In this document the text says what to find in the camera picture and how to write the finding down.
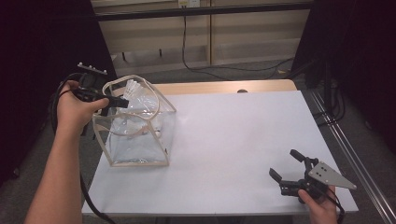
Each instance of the transparent plastic bag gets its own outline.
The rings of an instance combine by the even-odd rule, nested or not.
[[[129,101],[127,108],[94,114],[93,130],[111,166],[169,165],[176,109],[142,77],[108,82],[103,94]]]

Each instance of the person's right arm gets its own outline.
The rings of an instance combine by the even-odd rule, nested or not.
[[[335,186],[329,186],[327,194],[335,200],[334,194]],[[324,199],[322,202],[317,203],[309,194],[300,189],[298,191],[300,198],[309,207],[309,216],[311,219],[311,224],[336,224],[337,223],[337,212],[335,204],[328,199]]]

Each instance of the gray carpet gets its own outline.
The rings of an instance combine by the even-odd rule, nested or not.
[[[237,66],[239,68],[257,69],[269,67],[278,62],[260,62],[260,63],[240,63],[230,64],[228,66]],[[280,70],[287,70],[291,62],[279,66]],[[284,75],[274,74],[274,69],[261,72],[238,71],[233,69],[207,69],[208,73],[216,74],[219,77],[230,80],[253,80],[266,79],[272,75],[272,78],[282,78]],[[138,74],[146,78],[151,83],[172,83],[172,82],[193,82],[193,81],[220,81],[222,79],[213,77],[209,74],[193,73],[187,69]],[[304,85],[304,77],[297,77],[295,84],[304,94],[305,100],[313,113],[318,109],[312,99],[311,91],[307,90]],[[354,106],[346,97],[346,114],[339,122],[350,144],[355,148],[361,161],[366,167],[369,174],[384,193],[392,207],[396,205],[396,188],[393,182],[396,179],[396,156],[392,154],[385,145],[382,137],[377,133],[370,131],[365,125],[364,116],[359,109]],[[371,198],[365,188],[361,186],[353,168],[347,161],[344,153],[334,138],[331,130],[327,126],[321,126],[320,131],[323,134],[329,149],[334,156],[340,170],[346,178],[358,185],[357,190],[352,190],[352,196],[355,199],[360,211],[354,214],[346,214],[344,223],[384,223],[379,215]],[[92,140],[92,128],[87,132],[87,136],[82,138],[80,151],[80,167],[86,183],[89,185],[92,181],[96,165],[102,153],[95,140]],[[20,167],[21,175],[19,178],[8,180],[0,188],[0,223],[22,223],[30,202],[39,183],[39,179],[45,167],[46,159],[49,155],[53,133],[48,121],[44,126],[41,134],[35,142],[34,148],[29,152],[23,164]],[[268,219],[270,217],[247,217],[244,223],[279,223]],[[115,218],[117,223],[155,223],[155,217],[135,217],[135,218]],[[171,223],[234,223],[236,219],[221,220],[213,217],[178,217],[171,219]],[[309,223],[308,216],[295,216],[289,223]],[[97,217],[84,217],[84,223],[105,223]]]

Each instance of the white tabletop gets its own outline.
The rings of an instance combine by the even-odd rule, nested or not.
[[[339,172],[299,91],[167,95],[177,109],[169,166],[99,162],[90,195],[111,216],[265,216],[307,213],[268,175],[304,178],[297,149]],[[336,189],[347,212],[348,189]],[[84,203],[83,214],[93,215]]]

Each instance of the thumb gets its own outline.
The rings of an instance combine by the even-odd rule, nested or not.
[[[306,203],[306,205],[308,205],[311,211],[317,211],[320,209],[320,206],[317,204],[317,202],[315,202],[315,200],[311,198],[311,196],[305,190],[299,189],[298,195]]]
[[[99,109],[106,107],[108,105],[108,103],[109,103],[109,100],[107,98],[103,98],[103,99],[91,102],[90,107],[91,107],[91,110],[94,112],[94,111],[97,111]]]

